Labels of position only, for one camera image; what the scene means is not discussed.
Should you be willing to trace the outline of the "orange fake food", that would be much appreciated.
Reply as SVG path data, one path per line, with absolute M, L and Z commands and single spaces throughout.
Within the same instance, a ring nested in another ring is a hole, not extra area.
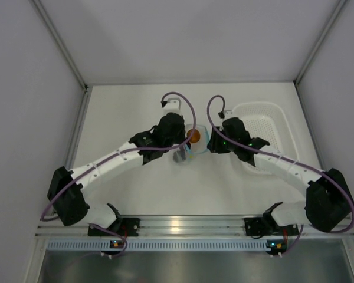
M 191 137 L 189 142 L 192 144 L 198 143 L 201 139 L 201 134 L 200 134 L 199 130 L 197 130 L 197 129 L 189 129 L 187 132 L 187 136 Z

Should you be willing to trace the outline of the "clear zip top bag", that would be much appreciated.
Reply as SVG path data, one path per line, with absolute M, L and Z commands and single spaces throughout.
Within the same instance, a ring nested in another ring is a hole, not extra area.
M 208 145 L 210 136 L 209 136 L 207 128 L 204 125 L 197 124 L 195 129 L 199 130 L 199 132 L 201 134 L 201 139 L 196 144 L 192 144 L 192 143 L 188 142 L 183 147 L 179 147 L 178 149 L 176 149 L 176 150 L 186 151 L 186 156 L 187 156 L 187 160 L 182 163 L 177 163 L 178 165 L 189 163 L 189 162 L 193 161 L 193 159 L 196 158 L 198 155 L 204 154 L 205 152 L 208 151 L 207 145 Z

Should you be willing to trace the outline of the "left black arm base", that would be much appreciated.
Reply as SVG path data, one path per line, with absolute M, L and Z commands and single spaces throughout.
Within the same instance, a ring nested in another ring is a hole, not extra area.
M 124 217 L 121 222 L 115 221 L 115 223 L 106 228 L 106 230 L 114 232 L 122 237 L 138 237 L 139 233 L 137 230 L 139 227 L 140 218 Z M 88 236 L 104 237 L 112 236 L 112 234 L 90 226 L 88 228 Z

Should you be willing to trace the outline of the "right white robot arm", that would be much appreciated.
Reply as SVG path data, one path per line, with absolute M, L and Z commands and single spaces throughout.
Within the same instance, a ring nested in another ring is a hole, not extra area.
M 340 171 L 322 171 L 281 154 L 268 141 L 250 137 L 237 117 L 213 126 L 208 148 L 213 153 L 234 153 L 259 170 L 270 172 L 300 194 L 295 202 L 277 202 L 267 210 L 264 229 L 277 234 L 287 225 L 309 224 L 324 233 L 344 233 L 354 222 L 337 230 L 348 215 L 354 215 L 354 201 Z

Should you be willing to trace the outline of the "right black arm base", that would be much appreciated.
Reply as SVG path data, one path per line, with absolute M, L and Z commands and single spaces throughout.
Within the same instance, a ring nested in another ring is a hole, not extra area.
M 262 217 L 244 218 L 245 233 L 252 238 L 262 238 L 268 235 L 268 228 Z

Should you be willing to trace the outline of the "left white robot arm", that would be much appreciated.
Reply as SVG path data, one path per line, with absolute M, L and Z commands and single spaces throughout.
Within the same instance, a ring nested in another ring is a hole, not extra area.
M 168 113 L 150 130 L 135 134 L 107 156 L 72 170 L 57 169 L 47 197 L 64 226 L 95 224 L 108 235 L 116 235 L 122 227 L 118 210 L 109 203 L 93 203 L 94 193 L 104 182 L 162 157 L 185 139 L 185 120 Z

